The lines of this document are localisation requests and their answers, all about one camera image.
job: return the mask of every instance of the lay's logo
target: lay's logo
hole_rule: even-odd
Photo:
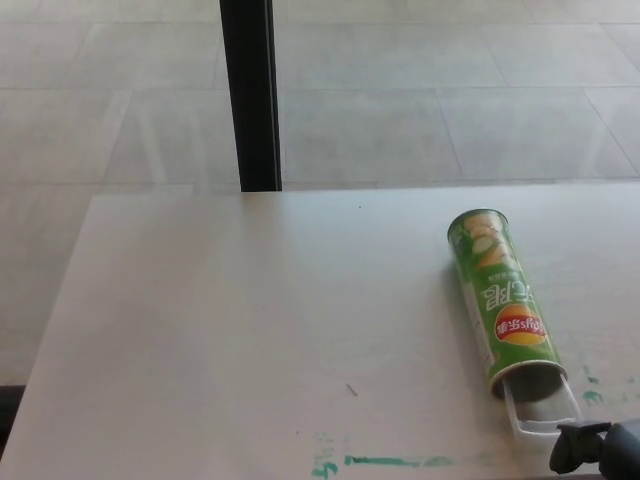
[[[538,314],[526,305],[508,305],[496,318],[496,337],[513,345],[537,345],[545,341],[547,331]]]

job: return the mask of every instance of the lay's chip can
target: lay's chip can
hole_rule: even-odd
[[[447,234],[489,389],[516,401],[538,401],[562,385],[566,372],[518,261],[506,217],[489,209],[458,216]]]

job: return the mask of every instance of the black object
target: black object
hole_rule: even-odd
[[[243,192],[280,191],[280,136],[271,0],[220,0]]]
[[[0,387],[0,446],[2,447],[9,439],[24,389],[24,385]]]
[[[582,422],[560,425],[560,438],[549,467],[556,473],[573,472],[583,463],[600,463],[607,480],[640,478],[640,420],[611,424]]]

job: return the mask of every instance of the green marker smudge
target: green marker smudge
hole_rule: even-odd
[[[404,460],[403,458],[394,457],[352,457],[351,455],[345,455],[344,464],[362,464],[362,465],[390,465],[394,467],[412,467],[418,468],[420,461]]]

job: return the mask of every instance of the floor tile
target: floor tile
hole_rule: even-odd
[[[234,183],[238,163],[229,93],[134,94],[106,183]]]
[[[231,195],[241,191],[240,181],[235,183],[196,182],[193,185],[194,195]]]
[[[41,0],[0,0],[0,21],[33,19]]]
[[[504,85],[475,27],[290,25],[276,45],[283,87]]]
[[[44,329],[0,330],[0,385],[25,385],[40,348]]]
[[[60,87],[89,28],[83,24],[1,23],[0,88]]]
[[[564,9],[561,0],[523,0],[536,23],[579,23]]]
[[[640,89],[589,88],[586,94],[618,143],[640,171]]]
[[[280,56],[278,50],[276,50],[276,76],[278,86],[280,86]],[[216,72],[213,76],[213,88],[229,90],[229,77],[227,76],[227,56],[224,50],[224,41],[220,42],[220,47],[218,48],[218,55],[216,58]]]
[[[407,0],[412,22],[531,23],[522,0]]]
[[[640,25],[604,25],[605,31],[640,69]]]
[[[220,2],[211,0],[159,0],[163,22],[217,23]]]
[[[283,182],[285,192],[309,190],[375,190],[378,182]]]
[[[640,73],[599,25],[482,29],[510,86],[639,85]]]
[[[429,91],[291,91],[282,112],[286,181],[460,177]]]
[[[0,186],[0,337],[46,326],[94,193],[93,186]]]
[[[129,92],[0,92],[0,183],[93,183],[104,175]]]
[[[468,179],[636,176],[581,89],[443,90]]]
[[[290,23],[409,22],[407,0],[289,0]]]
[[[640,22],[638,0],[525,0],[541,23]]]
[[[162,0],[42,0],[41,21],[157,22]]]
[[[95,25],[68,77],[71,87],[211,88],[220,27]]]
[[[152,184],[152,183],[108,183],[100,186],[101,195],[138,195],[162,193],[170,195],[193,195],[192,183]]]

